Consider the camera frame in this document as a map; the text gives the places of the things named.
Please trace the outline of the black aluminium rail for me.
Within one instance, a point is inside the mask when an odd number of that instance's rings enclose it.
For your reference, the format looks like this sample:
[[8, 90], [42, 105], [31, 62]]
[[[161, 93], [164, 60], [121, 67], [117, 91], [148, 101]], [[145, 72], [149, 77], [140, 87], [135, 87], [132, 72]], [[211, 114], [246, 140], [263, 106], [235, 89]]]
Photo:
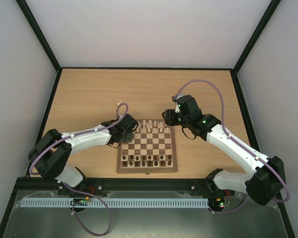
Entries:
[[[205, 178], [87, 178], [83, 180], [77, 189], [84, 190], [91, 186], [96, 192], [135, 190], [135, 191], [210, 191], [215, 189], [211, 180]], [[42, 178], [18, 178], [13, 191], [17, 190], [56, 190], [59, 188], [56, 180], [44, 180]]]

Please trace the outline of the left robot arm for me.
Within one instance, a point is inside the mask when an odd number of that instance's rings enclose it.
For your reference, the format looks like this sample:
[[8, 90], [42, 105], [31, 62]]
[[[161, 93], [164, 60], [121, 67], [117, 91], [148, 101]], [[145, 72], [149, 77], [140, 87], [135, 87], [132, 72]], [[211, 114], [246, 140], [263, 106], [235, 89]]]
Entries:
[[28, 154], [29, 174], [40, 175], [45, 180], [55, 179], [75, 188], [85, 176], [78, 168], [67, 165], [71, 155], [90, 147], [120, 144], [131, 138], [138, 126], [136, 119], [125, 114], [87, 130], [60, 133], [51, 129]]

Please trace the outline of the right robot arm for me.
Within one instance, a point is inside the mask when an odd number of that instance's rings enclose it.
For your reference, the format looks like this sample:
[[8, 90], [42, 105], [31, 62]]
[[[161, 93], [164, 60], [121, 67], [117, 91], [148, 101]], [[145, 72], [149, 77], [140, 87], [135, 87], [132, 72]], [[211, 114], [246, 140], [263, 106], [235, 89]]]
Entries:
[[279, 157], [270, 158], [235, 137], [214, 115], [202, 113], [192, 96], [180, 95], [174, 102], [175, 109], [162, 112], [166, 125], [189, 129], [195, 137], [221, 149], [245, 171], [214, 172], [207, 181], [210, 193], [234, 190], [246, 193], [254, 202], [265, 206], [286, 187], [284, 163]]

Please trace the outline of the wooden chess board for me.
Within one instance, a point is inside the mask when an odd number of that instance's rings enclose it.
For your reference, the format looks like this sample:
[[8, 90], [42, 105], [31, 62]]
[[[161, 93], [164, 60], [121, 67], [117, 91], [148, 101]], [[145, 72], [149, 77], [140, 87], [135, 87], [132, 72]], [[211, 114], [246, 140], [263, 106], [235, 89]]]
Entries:
[[[143, 120], [138, 121], [140, 132], [137, 129], [133, 132], [133, 139], [131, 142], [123, 142], [118, 147], [117, 155], [117, 173], [119, 174], [151, 174], [151, 173], [177, 173], [177, 155], [176, 155], [176, 143], [174, 128], [166, 125], [161, 119], [150, 119], [152, 121], [151, 126], [148, 126], [148, 120], [145, 119], [147, 125], [146, 129], [151, 128], [151, 132], [143, 131]], [[153, 126], [154, 121], [157, 121], [157, 126]], [[169, 127], [169, 133], [165, 132], [165, 129]], [[146, 166], [142, 166], [142, 156], [146, 156]], [[147, 161], [152, 161], [152, 166], [147, 166]], [[160, 161], [165, 161], [164, 166], [160, 165]]]

